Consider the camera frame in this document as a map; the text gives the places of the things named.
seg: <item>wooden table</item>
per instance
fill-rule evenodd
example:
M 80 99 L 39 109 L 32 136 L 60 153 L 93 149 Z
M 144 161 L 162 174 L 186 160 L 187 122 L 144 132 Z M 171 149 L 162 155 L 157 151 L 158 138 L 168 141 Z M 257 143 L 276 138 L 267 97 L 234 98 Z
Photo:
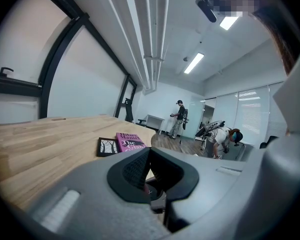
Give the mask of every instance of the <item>wooden table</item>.
M 138 134 L 148 147 L 156 133 L 108 115 L 1 124 L 1 196 L 24 210 L 40 192 L 73 168 L 99 159 L 99 137 L 115 138 L 117 132 Z

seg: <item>cap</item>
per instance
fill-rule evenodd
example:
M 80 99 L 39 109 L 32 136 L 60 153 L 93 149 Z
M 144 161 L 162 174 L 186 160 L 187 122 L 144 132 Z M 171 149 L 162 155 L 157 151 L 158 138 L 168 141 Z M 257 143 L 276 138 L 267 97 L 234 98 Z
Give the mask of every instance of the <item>cap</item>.
M 244 137 L 243 134 L 240 131 L 237 131 L 234 143 L 237 144 L 239 141 L 241 141 L 243 139 L 243 137 Z

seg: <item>camera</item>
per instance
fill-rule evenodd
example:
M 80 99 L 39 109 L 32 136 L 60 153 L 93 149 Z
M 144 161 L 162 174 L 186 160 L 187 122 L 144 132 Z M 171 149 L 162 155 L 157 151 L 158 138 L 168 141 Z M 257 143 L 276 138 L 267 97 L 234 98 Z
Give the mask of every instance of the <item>camera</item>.
M 217 21 L 217 17 L 214 12 L 211 10 L 208 0 L 195 0 L 196 5 L 201 9 L 201 11 L 205 14 L 208 20 L 212 23 Z

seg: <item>person bending over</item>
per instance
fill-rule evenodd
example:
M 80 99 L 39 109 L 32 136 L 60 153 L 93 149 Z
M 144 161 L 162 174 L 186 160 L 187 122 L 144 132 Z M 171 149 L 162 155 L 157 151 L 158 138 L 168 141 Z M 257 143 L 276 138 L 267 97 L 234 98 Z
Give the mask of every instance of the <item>person bending over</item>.
M 170 117 L 172 117 L 172 118 L 173 117 L 177 117 L 177 118 L 176 118 L 176 121 L 175 121 L 174 125 L 171 128 L 171 131 L 169 133 L 167 133 L 167 135 L 171 139 L 175 139 L 176 138 L 176 136 L 177 136 L 177 134 L 179 132 L 180 125 L 182 125 L 182 121 L 184 119 L 184 112 L 186 110 L 185 107 L 184 107 L 184 105 L 183 105 L 183 103 L 182 103 L 182 100 L 179 99 L 176 102 L 176 104 L 178 104 L 179 107 L 180 107 L 179 111 L 176 114 L 171 114 Z
M 224 152 L 227 153 L 229 142 L 237 144 L 244 137 L 239 129 L 230 129 L 225 126 L 210 130 L 209 133 L 211 133 L 211 136 L 206 138 L 205 151 L 208 158 L 216 159 L 221 159 L 221 156 L 218 156 L 219 145 L 222 145 Z

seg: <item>office chair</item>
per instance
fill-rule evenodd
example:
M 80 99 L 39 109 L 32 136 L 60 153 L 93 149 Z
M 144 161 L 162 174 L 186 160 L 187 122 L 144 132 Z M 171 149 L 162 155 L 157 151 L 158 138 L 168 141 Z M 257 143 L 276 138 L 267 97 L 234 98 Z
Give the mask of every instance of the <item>office chair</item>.
M 126 111 L 126 118 L 125 120 L 130 122 L 130 123 L 133 123 L 133 120 L 134 120 L 134 117 L 132 115 L 132 107 L 131 107 L 131 99 L 129 98 L 125 98 L 125 111 Z M 138 119 L 139 122 L 136 122 L 135 124 L 138 125 L 138 126 L 143 126 L 143 127 L 146 127 L 147 125 L 142 123 L 142 122 L 146 122 L 147 120 L 143 120 L 143 119 Z

